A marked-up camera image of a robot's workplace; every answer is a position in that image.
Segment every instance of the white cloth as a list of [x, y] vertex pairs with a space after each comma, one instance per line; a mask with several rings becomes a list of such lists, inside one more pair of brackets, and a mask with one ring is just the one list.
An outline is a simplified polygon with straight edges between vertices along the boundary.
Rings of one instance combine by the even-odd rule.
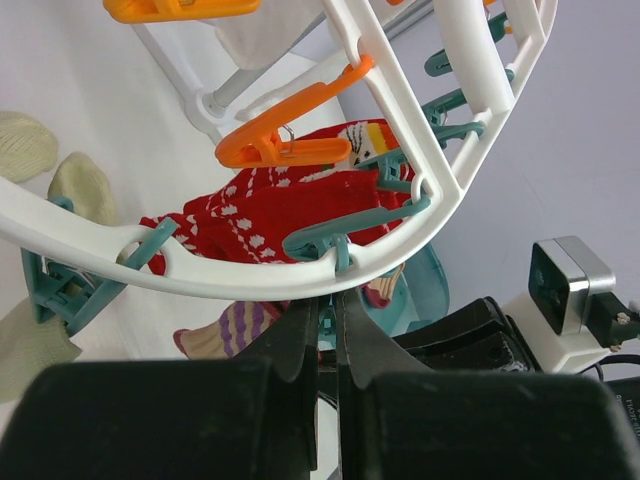
[[[387, 0], [370, 3], [385, 25], [414, 1], [397, 6]], [[216, 35], [239, 68], [257, 70], [284, 55], [322, 12], [320, 0], [263, 0], [254, 13], [217, 19]]]

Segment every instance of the gray wall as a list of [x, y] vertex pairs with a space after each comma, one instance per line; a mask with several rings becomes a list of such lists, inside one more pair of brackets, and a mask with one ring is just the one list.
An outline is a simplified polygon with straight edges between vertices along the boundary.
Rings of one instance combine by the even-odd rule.
[[[624, 302], [640, 298], [639, 15], [634, 0], [608, 8], [560, 2], [516, 109], [433, 241], [452, 308], [483, 295], [505, 302], [523, 291], [532, 242], [560, 235], [578, 235], [598, 253], [616, 272]], [[421, 103], [457, 87], [453, 75], [432, 79], [423, 71], [439, 38], [431, 15], [393, 41]], [[500, 44], [507, 60], [511, 42]], [[361, 84], [340, 103], [348, 120], [379, 115]]]

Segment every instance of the white plastic drying rack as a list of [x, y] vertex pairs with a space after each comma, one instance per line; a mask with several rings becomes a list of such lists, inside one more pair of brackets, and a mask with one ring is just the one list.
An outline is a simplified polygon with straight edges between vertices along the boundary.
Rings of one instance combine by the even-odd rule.
[[442, 41], [453, 72], [484, 134], [467, 134], [447, 162], [425, 115], [367, 0], [322, 0], [355, 67], [362, 54], [375, 67], [364, 78], [415, 171], [412, 198], [421, 188], [428, 208], [367, 246], [349, 245], [353, 264], [336, 273], [336, 249], [297, 264], [250, 265], [197, 257], [170, 238], [161, 251], [164, 276], [116, 263], [125, 247], [141, 241], [139, 225], [105, 227], [82, 219], [0, 178], [0, 235], [21, 247], [102, 277], [144, 288], [208, 298], [282, 300], [313, 297], [366, 283], [424, 247], [460, 205], [489, 149], [509, 118], [544, 49], [557, 0], [503, 0], [518, 46], [506, 65], [509, 83], [491, 38], [481, 0], [433, 0]]

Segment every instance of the camera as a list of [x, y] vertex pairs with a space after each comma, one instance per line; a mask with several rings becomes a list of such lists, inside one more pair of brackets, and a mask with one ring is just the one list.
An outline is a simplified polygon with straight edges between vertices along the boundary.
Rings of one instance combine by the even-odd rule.
[[611, 292], [613, 271], [578, 237], [536, 242], [531, 254], [529, 294], [558, 335], [579, 333], [590, 298]]

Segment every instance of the hanging laundry rack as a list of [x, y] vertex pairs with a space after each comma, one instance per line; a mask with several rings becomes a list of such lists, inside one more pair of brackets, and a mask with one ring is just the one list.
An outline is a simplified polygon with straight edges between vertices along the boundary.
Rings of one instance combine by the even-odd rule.
[[[363, 78], [387, 119], [408, 163], [414, 205], [428, 203], [367, 246], [346, 245], [348, 262], [337, 269], [340, 249], [330, 246], [316, 261], [249, 265], [194, 256], [174, 238], [160, 248], [167, 261], [164, 276], [116, 263], [129, 245], [141, 242], [143, 226], [105, 227], [0, 178], [0, 236], [23, 248], [106, 279], [182, 295], [280, 300], [346, 290], [384, 274], [411, 257], [442, 228], [460, 205], [489, 149], [506, 123], [544, 49], [557, 0], [503, 0], [518, 46], [503, 66], [482, 2], [434, 0], [447, 60], [473, 122], [449, 163], [420, 108], [391, 46], [367, 0], [322, 0], [327, 18], [356, 69], [364, 55], [373, 60]], [[505, 69], [513, 73], [509, 82]]]

